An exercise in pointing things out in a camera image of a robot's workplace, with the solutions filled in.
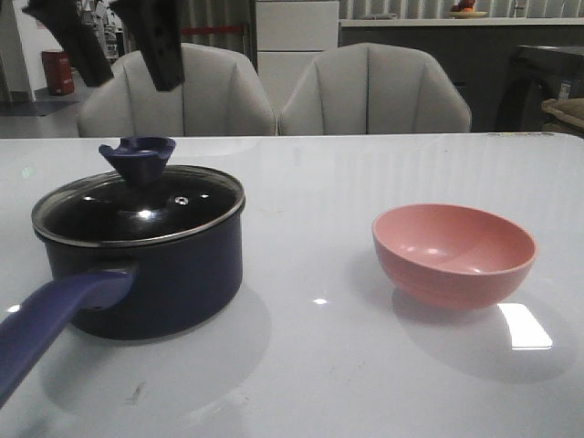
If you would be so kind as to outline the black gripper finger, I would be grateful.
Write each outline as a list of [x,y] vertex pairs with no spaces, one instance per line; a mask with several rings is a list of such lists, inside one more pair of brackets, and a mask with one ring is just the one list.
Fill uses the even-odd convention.
[[172,91],[184,81],[179,1],[120,0],[113,12],[134,36],[158,91]]
[[99,87],[113,78],[110,63],[92,28],[82,23],[75,1],[29,1],[22,11],[51,33],[88,87]]

